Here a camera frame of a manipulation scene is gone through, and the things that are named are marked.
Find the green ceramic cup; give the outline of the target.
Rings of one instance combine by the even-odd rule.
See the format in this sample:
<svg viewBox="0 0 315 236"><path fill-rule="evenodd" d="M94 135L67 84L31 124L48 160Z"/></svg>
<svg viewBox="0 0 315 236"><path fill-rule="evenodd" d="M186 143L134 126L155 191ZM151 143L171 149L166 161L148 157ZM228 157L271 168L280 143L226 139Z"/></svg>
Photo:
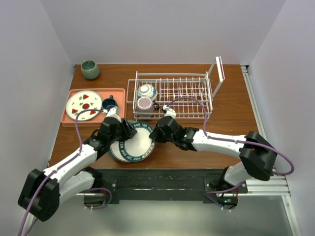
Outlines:
<svg viewBox="0 0 315 236"><path fill-rule="evenodd" d="M100 69L93 60L84 60L81 63L81 72L88 80L96 79L100 75Z"/></svg>

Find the blue floral ceramic bowl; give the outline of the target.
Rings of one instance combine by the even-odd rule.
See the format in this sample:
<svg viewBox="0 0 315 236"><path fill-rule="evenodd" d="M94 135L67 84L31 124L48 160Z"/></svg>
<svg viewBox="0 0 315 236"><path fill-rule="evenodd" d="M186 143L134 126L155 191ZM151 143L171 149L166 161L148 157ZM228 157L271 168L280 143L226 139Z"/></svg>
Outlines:
<svg viewBox="0 0 315 236"><path fill-rule="evenodd" d="M152 101L155 101L158 96L157 89L151 84L141 85L137 90L137 98L147 97Z"/></svg>

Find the watermelon pattern white plate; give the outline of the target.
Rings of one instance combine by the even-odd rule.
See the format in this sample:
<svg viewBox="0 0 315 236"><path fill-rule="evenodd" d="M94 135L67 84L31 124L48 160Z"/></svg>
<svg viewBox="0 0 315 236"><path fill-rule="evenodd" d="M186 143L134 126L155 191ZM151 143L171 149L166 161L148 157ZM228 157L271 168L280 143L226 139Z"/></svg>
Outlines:
<svg viewBox="0 0 315 236"><path fill-rule="evenodd" d="M95 118L102 108L101 96L92 90L82 90L71 95L65 106L66 114L73 120L79 115L78 121L88 121Z"/></svg>

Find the green rimmed white plate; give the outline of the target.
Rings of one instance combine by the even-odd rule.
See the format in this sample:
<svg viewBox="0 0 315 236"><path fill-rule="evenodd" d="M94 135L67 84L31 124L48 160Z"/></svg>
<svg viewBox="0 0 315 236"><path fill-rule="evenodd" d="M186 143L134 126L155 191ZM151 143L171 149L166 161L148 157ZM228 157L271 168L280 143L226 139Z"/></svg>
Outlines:
<svg viewBox="0 0 315 236"><path fill-rule="evenodd" d="M117 158L122 162L141 162L151 155L155 142L149 137L153 128L146 122L131 121L129 123L137 132L129 140L118 142Z"/></svg>

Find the dark blue small mug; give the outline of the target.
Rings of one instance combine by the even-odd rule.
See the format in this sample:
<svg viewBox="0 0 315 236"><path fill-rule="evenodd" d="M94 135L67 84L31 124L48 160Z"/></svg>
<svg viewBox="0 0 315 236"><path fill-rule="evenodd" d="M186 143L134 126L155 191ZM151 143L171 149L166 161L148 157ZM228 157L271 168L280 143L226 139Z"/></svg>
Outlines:
<svg viewBox="0 0 315 236"><path fill-rule="evenodd" d="M102 102L102 108L105 110L110 110L113 107L117 107L117 101L114 99L113 95L110 95L108 98L104 99Z"/></svg>

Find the purple mug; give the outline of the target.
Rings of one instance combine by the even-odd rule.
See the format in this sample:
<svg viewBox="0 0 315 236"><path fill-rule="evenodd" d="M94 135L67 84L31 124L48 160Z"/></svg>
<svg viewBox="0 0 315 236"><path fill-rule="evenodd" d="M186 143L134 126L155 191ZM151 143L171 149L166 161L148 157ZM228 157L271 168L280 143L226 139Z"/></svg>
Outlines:
<svg viewBox="0 0 315 236"><path fill-rule="evenodd" d="M159 110L158 103L153 102L148 97L140 97L136 103L136 112L140 118L149 118L153 113Z"/></svg>

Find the red Chinese text white plate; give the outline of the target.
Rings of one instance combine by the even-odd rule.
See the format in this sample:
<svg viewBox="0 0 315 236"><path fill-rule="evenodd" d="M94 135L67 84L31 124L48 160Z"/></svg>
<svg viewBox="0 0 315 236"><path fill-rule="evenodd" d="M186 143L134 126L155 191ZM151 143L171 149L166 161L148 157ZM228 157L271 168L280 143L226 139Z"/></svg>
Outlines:
<svg viewBox="0 0 315 236"><path fill-rule="evenodd" d="M120 153L119 142L114 142L110 146L109 154L117 162L128 163L128 161L125 158L123 158L123 156Z"/></svg>

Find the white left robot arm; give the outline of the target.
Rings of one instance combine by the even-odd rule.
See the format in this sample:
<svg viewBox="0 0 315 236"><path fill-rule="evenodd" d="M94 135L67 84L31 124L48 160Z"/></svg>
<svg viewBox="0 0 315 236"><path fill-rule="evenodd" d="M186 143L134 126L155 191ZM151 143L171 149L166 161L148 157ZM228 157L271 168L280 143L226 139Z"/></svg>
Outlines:
<svg viewBox="0 0 315 236"><path fill-rule="evenodd" d="M32 170L24 183L18 205L40 221L47 221L59 205L79 192L98 192L101 174L89 165L97 161L115 142L131 139L136 130L125 118L105 118L99 129L79 148L54 166L43 171Z"/></svg>

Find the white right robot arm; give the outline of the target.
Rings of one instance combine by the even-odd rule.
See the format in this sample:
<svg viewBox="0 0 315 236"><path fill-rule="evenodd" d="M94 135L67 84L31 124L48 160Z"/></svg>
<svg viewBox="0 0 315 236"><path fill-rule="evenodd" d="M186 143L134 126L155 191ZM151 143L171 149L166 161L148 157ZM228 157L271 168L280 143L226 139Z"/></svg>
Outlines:
<svg viewBox="0 0 315 236"><path fill-rule="evenodd" d="M239 163L222 174L219 187L224 193L231 193L237 184L249 178L268 181L277 157L273 146L257 132L239 136L210 133L184 128L171 116L158 120L149 137L156 143L171 142L182 150L211 151L239 158Z"/></svg>

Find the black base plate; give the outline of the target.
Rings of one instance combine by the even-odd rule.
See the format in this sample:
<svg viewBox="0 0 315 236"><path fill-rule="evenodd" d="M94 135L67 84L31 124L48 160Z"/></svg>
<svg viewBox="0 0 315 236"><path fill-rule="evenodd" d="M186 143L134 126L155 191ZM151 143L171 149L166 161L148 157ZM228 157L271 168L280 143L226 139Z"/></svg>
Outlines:
<svg viewBox="0 0 315 236"><path fill-rule="evenodd" d="M84 198L86 206L102 203L119 204L122 200L145 201L202 201L218 202L231 209L238 204L240 194L247 193L244 183L224 194L215 191L228 189L221 182L222 169L99 169L88 167L97 188Z"/></svg>

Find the salmon pink tray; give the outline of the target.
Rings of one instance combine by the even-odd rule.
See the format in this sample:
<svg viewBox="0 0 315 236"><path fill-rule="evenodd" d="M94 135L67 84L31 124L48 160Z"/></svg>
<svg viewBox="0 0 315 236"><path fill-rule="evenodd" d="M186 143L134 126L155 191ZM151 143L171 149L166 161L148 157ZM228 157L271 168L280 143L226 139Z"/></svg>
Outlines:
<svg viewBox="0 0 315 236"><path fill-rule="evenodd" d="M72 89L69 91L67 101L71 95L73 95L76 92L82 91L82 90L92 90L97 92L101 98L102 101L106 98L108 98L110 95L114 96L114 99L117 101L118 109L119 109L119 116L121 118L125 117L126 115L126 91L123 88L91 88L91 89ZM95 118L88 120L88 121L78 121L78 126L97 126L99 125L105 118L105 115L103 113L99 113ZM61 123L64 127L74 127L75 126L75 120L71 119L65 112L62 115Z"/></svg>

